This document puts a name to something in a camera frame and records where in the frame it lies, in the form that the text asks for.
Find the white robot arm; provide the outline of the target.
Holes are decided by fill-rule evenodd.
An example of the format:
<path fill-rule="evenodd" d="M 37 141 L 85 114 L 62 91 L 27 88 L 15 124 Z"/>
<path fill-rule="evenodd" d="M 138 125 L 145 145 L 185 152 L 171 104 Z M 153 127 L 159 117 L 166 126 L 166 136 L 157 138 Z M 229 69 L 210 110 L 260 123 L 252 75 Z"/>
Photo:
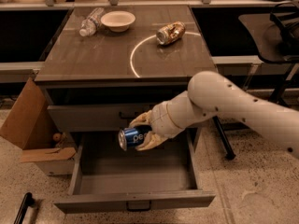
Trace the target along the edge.
<path fill-rule="evenodd" d="M 136 149 L 155 148 L 193 124 L 215 116 L 235 119 L 299 158 L 298 111 L 252 96 L 211 71 L 194 75 L 186 91 L 155 105 L 130 123 L 132 127 L 151 127 Z"/>

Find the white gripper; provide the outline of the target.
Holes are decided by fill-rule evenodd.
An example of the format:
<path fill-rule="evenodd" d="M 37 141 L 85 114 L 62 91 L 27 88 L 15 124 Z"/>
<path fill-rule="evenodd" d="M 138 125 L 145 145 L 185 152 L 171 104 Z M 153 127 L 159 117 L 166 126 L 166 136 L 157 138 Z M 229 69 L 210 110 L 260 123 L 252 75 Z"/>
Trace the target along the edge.
<path fill-rule="evenodd" d="M 143 143 L 137 146 L 137 151 L 153 149 L 161 145 L 167 138 L 174 138 L 182 129 L 179 128 L 167 111 L 167 102 L 157 104 L 151 111 L 144 112 L 133 119 L 129 127 L 150 125 L 152 131 L 148 132 Z"/>

